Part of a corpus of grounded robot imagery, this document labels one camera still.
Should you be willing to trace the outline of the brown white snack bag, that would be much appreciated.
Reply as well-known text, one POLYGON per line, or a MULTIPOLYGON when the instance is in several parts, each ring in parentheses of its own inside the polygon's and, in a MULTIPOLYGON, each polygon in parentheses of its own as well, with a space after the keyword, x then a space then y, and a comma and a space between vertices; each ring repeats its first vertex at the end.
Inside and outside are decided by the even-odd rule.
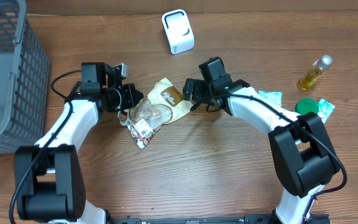
POLYGON ((186 116, 192 106, 192 102, 184 99, 183 93, 163 78, 135 107, 119 112, 117 116, 137 146, 143 149, 162 126, 186 116))

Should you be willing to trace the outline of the teal wet wipes packet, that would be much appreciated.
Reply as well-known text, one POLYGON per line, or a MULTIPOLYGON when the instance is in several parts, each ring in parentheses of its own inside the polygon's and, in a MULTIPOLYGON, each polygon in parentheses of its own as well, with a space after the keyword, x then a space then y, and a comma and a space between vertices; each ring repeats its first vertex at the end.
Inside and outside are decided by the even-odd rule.
POLYGON ((282 107, 282 92, 259 90, 259 95, 277 107, 282 107))

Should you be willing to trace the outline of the green white Knorr jar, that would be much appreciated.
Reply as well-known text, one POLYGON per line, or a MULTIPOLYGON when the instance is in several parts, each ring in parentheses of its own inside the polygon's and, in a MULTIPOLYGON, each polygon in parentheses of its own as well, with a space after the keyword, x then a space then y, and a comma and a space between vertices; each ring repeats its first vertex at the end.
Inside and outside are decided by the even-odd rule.
POLYGON ((318 114, 319 108, 317 102, 311 98, 303 98, 297 102, 294 106, 294 112, 299 113, 300 115, 313 112, 318 114))

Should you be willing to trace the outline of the yellow Vim bottle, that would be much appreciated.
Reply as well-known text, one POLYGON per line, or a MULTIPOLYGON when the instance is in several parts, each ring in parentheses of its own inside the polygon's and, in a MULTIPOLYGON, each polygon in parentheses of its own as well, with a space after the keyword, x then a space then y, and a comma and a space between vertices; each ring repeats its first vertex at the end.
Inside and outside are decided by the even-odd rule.
POLYGON ((297 87, 302 91, 309 90, 317 79, 330 68, 332 63, 333 60, 330 55, 323 55, 317 59, 317 61, 312 64, 308 73, 297 81, 297 87))

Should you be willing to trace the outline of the green tissue pack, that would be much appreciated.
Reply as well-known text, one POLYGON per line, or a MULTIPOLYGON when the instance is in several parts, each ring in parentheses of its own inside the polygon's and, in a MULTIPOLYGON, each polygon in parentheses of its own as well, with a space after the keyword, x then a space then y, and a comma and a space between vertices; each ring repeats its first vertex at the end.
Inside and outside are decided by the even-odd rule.
POLYGON ((318 102, 318 116, 321 118, 322 122, 325 123, 328 118, 334 112, 335 106, 326 101, 325 99, 320 99, 318 102))

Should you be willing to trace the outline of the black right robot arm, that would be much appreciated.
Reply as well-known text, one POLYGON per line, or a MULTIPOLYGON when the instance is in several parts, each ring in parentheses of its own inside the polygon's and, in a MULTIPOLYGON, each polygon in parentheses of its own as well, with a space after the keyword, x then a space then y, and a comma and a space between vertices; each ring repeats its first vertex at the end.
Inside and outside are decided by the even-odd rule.
POLYGON ((202 79, 186 80, 183 94, 192 101, 253 125, 268 137, 276 175, 283 186, 279 204, 270 214, 248 214, 244 223, 330 223, 328 215, 311 212, 322 194, 338 191, 347 183, 321 118, 301 115, 272 104, 244 80, 233 81, 223 60, 213 57, 200 64, 202 79))

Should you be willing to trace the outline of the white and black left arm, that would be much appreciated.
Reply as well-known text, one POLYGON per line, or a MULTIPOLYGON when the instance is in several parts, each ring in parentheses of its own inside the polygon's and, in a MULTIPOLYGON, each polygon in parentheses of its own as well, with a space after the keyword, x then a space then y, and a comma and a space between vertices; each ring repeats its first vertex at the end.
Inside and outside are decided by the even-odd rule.
POLYGON ((134 84, 124 84, 128 67, 83 62, 81 80, 63 95, 62 114, 32 146, 14 154, 16 189, 9 206, 14 215, 39 223, 112 223, 106 209, 86 199, 78 151, 104 112, 118 113, 135 107, 144 95, 134 84))

